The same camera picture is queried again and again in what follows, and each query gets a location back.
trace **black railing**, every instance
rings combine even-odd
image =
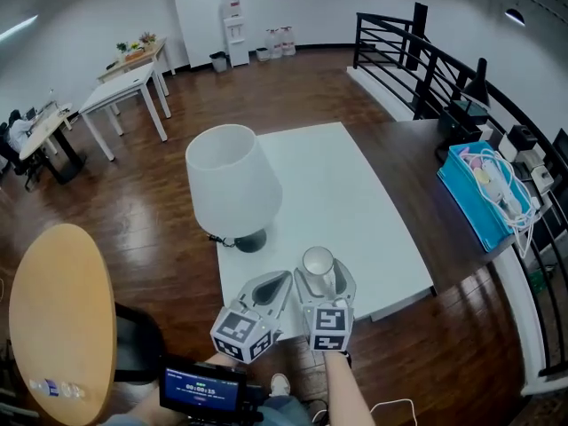
[[[353,67],[366,71],[400,99],[414,113],[415,120],[438,118],[442,109],[451,100],[462,97],[463,88],[468,80],[475,77],[476,71],[434,46],[425,36],[411,33],[411,29],[415,33],[421,32],[416,26],[416,12],[414,16],[412,21],[358,13]],[[406,74],[402,77],[400,74],[395,74],[394,67]],[[408,91],[411,98],[404,98],[393,88],[394,82],[389,82],[388,78]],[[538,139],[540,148],[546,154],[548,165],[552,166],[550,170],[556,175],[556,182],[568,181],[568,166],[564,158],[539,127],[494,85],[487,83],[487,90],[491,99],[509,113],[512,121],[529,128]],[[501,134],[506,133],[494,117],[489,116],[488,119],[497,131]],[[532,190],[538,194],[534,184],[532,186]],[[541,376],[568,370],[563,329],[563,324],[568,320],[568,270],[564,264],[564,258],[568,257],[568,254],[561,253],[547,224],[547,219],[554,218],[562,230],[568,231],[568,219],[555,197],[554,189],[547,192],[546,196],[549,200],[543,197],[540,197],[540,200],[541,203],[548,203],[549,209],[544,213],[544,218],[535,224],[535,232],[538,227],[544,235],[547,235],[546,243],[554,253],[555,259],[555,268],[552,272],[558,272],[559,276],[556,280],[551,279],[551,271],[542,260],[542,248],[537,248],[533,242],[532,252],[543,278],[543,290],[537,291],[532,280],[534,273],[530,273],[529,267],[519,255],[516,243],[513,247],[531,290],[540,323],[545,359],[545,367],[540,371]]]

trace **trash bin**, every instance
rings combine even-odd
[[[216,53],[209,55],[209,57],[211,58],[211,63],[213,63],[213,69],[215,69],[215,71],[217,73],[223,73],[224,71],[227,70],[227,54],[226,53],[224,53],[223,51],[216,52]]]

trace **white cable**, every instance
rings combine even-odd
[[[481,194],[481,196],[486,201],[488,201],[489,203],[491,203],[493,205],[493,207],[500,213],[505,224],[508,225],[513,230],[513,233],[515,234],[515,239],[517,240],[517,245],[519,247],[520,256],[522,258],[525,258],[526,254],[528,253],[529,248],[531,247],[531,241],[533,239],[534,222],[537,219],[536,209],[534,208],[533,203],[531,201],[531,194],[529,193],[529,190],[516,177],[515,171],[513,170],[513,166],[511,166],[510,163],[508,163],[501,156],[501,154],[499,152],[494,152],[493,150],[491,150],[489,148],[484,148],[478,154],[461,153],[460,158],[468,166],[468,168],[471,172],[471,175],[473,176],[474,180],[476,181],[477,189],[479,190],[479,193]],[[527,203],[529,205],[529,209],[526,212],[521,213],[517,217],[511,218],[509,216],[509,214],[501,207],[500,203],[495,202],[486,194],[484,187],[481,186],[481,184],[479,183],[475,174],[473,173],[473,168],[471,167],[471,164],[476,159],[481,159],[481,160],[485,159],[485,160],[493,161],[493,163],[495,164],[497,169],[499,169],[499,172],[503,175],[503,178],[505,178],[505,174],[503,173],[503,166],[505,166],[505,169],[509,173],[509,181],[507,182],[508,186],[510,187],[512,185],[513,181],[515,181],[517,188],[519,189],[521,194],[524,196],[524,199],[527,201]],[[528,231],[528,232],[527,232],[527,235],[526,235],[526,244],[523,246],[523,243],[521,241],[520,236],[525,231]]]
[[[370,413],[373,413],[373,411],[378,407],[378,406],[386,406],[387,404],[396,404],[397,402],[409,402],[410,403],[410,407],[412,407],[412,417],[414,418],[414,425],[418,426],[418,420],[416,420],[416,412],[414,410],[414,402],[412,402],[412,399],[396,399],[394,401],[385,401],[385,402],[379,402],[378,404],[375,404],[373,406],[373,408],[371,409]],[[312,418],[312,422],[316,422],[316,419],[318,418],[318,416],[320,416],[320,414],[327,412],[326,409],[320,410],[318,411]]]

